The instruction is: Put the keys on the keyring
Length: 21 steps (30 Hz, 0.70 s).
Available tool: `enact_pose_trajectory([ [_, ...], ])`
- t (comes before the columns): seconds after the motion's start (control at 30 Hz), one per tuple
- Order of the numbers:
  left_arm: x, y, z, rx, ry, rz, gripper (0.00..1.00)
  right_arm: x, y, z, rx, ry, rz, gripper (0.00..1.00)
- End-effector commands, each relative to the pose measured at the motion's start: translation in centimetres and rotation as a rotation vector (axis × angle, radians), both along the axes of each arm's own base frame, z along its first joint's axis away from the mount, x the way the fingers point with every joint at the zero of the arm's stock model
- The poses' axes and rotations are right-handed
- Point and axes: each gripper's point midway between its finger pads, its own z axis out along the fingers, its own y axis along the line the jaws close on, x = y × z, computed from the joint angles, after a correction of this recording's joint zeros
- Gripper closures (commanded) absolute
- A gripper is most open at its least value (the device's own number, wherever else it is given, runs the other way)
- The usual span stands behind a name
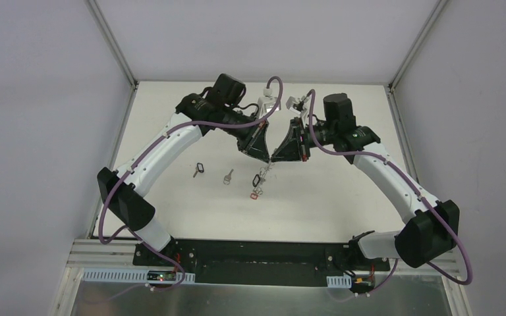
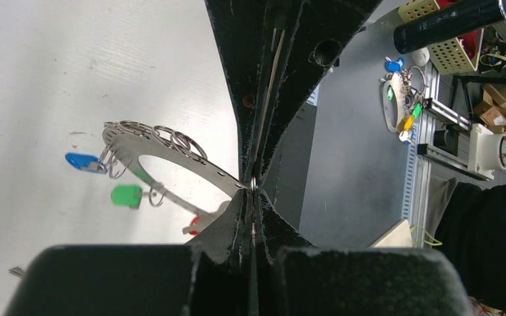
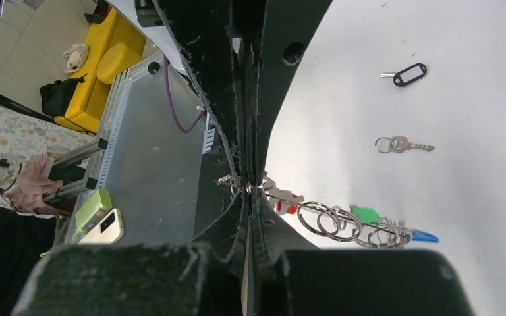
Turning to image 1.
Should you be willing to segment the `large metal keyring disc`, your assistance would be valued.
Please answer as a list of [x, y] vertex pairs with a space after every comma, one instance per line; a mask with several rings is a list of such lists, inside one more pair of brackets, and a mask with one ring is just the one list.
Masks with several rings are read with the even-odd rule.
[[262, 192], [263, 192], [262, 191], [262, 184], [266, 181], [268, 172], [272, 169], [274, 164], [275, 164], [274, 162], [270, 161], [266, 166], [260, 168], [260, 170], [257, 174], [259, 174], [261, 176], [261, 182], [256, 188], [254, 187], [253, 192], [255, 194], [262, 195]]

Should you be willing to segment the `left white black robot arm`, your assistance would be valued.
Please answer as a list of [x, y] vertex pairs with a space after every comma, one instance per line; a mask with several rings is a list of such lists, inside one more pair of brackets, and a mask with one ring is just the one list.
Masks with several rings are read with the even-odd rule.
[[155, 139], [133, 158], [113, 171], [104, 167], [98, 172], [103, 202], [98, 235], [102, 243], [108, 242], [103, 237], [103, 222], [106, 212], [111, 211], [126, 229], [151, 247], [149, 256], [157, 265], [167, 266], [174, 260], [175, 249], [169, 244], [172, 236], [163, 228], [155, 207], [145, 197], [167, 167], [211, 130], [220, 129], [236, 138], [241, 153], [269, 162], [266, 129], [281, 96], [272, 96], [267, 85], [264, 95], [273, 105], [271, 110], [263, 115], [262, 106], [256, 104], [256, 112], [245, 115], [239, 106], [245, 93], [243, 82], [220, 74], [213, 86], [184, 96]]

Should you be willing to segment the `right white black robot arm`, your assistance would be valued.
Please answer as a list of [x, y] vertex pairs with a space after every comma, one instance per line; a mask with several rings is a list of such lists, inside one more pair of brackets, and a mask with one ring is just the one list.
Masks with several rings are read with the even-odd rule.
[[404, 227], [393, 232], [365, 232], [350, 242], [348, 262], [363, 270], [374, 259], [401, 259], [418, 268], [456, 247], [460, 211], [451, 200], [440, 201], [427, 192], [392, 160], [378, 135], [357, 124], [352, 101], [345, 93], [323, 99], [325, 118], [320, 120], [307, 103], [310, 95], [290, 97], [288, 110], [296, 113], [273, 162], [306, 162], [313, 148], [327, 145], [362, 171], [398, 212]]

